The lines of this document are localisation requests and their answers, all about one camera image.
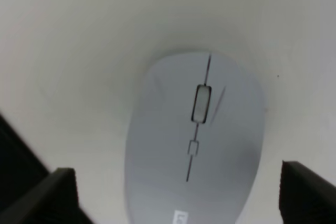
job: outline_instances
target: scroll wheel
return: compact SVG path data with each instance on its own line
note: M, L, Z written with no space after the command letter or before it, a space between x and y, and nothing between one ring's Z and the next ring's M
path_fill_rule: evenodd
M205 123L210 103L211 87L198 85L191 120L195 123Z

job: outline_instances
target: white surface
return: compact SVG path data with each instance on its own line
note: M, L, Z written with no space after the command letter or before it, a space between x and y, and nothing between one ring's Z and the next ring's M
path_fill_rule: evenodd
M334 0L0 0L0 14L0 109L49 169L76 169L97 224L127 223L133 101L171 51L225 53L264 89L263 153L239 223L282 223L282 159L336 184Z
M212 53L208 116L217 116L192 122L195 90L204 83L208 59L208 52L174 54L146 73L125 152L131 224L171 224L175 209L188 212L190 224L235 223L246 203L264 138L264 94L244 68ZM191 140L199 143L193 159Z

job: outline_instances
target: black object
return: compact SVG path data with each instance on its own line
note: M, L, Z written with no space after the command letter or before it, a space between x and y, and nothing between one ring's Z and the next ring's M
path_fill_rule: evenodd
M283 162L279 209L284 224L336 223L336 187L299 162Z
M57 169L1 213L0 223L80 223L75 170Z
M48 170L0 115L0 214L48 176ZM81 209L79 223L93 224Z

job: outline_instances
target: logo on mouse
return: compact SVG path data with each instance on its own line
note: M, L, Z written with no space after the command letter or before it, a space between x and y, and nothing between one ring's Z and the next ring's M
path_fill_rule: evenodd
M175 210L173 224L187 224L188 213Z

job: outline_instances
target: computer mouse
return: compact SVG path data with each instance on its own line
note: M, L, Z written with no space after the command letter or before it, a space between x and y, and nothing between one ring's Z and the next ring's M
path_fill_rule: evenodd
M188 52L156 62L126 143L130 223L234 223L257 174L264 116L258 81L234 60Z

